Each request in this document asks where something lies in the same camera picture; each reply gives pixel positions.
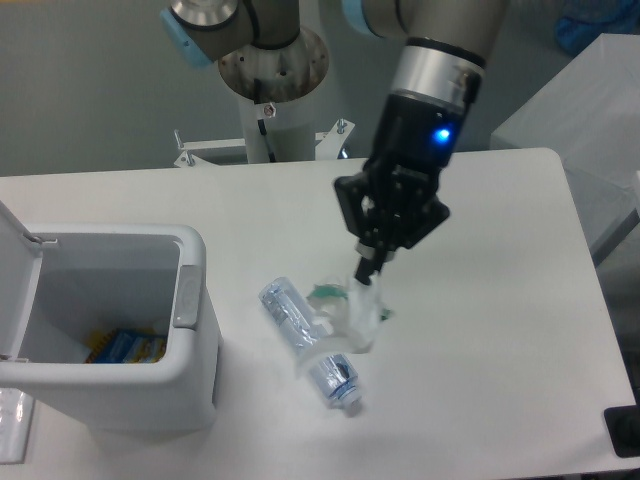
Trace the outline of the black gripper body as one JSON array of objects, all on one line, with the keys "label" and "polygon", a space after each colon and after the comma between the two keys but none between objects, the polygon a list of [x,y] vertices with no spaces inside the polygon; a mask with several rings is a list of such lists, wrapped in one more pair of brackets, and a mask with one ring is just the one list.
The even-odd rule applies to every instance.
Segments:
[{"label": "black gripper body", "polygon": [[440,173],[449,164],[468,109],[430,97],[392,93],[387,97],[363,170],[370,182],[374,202],[390,203],[398,166],[426,179],[423,188],[431,198],[439,189]]}]

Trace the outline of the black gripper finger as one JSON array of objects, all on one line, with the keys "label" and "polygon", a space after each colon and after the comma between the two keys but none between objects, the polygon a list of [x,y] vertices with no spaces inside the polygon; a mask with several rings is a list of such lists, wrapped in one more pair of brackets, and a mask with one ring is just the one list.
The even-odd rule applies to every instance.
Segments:
[{"label": "black gripper finger", "polygon": [[391,228],[383,222],[368,173],[338,177],[334,189],[346,228],[358,239],[360,261],[354,278],[371,283],[371,276],[380,273],[387,261]]},{"label": "black gripper finger", "polygon": [[373,257],[367,261],[367,284],[371,284],[374,273],[382,272],[390,253],[398,248],[412,249],[449,215],[449,208],[436,195],[429,196],[425,192],[393,194],[388,209],[382,214]]}]

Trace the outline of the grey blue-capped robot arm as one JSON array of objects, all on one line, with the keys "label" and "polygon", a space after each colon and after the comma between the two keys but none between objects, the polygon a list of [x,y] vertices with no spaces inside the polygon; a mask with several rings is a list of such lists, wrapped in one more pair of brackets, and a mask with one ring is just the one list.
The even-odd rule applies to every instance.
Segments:
[{"label": "grey blue-capped robot arm", "polygon": [[[362,170],[334,189],[358,241],[355,278],[369,284],[401,248],[411,249],[449,215],[439,176],[475,102],[507,5],[503,1],[346,1],[351,26],[404,46]],[[325,79],[329,55],[300,20],[296,1],[173,1],[161,22],[193,66],[216,64],[246,105],[248,159],[312,159],[306,99]]]}]

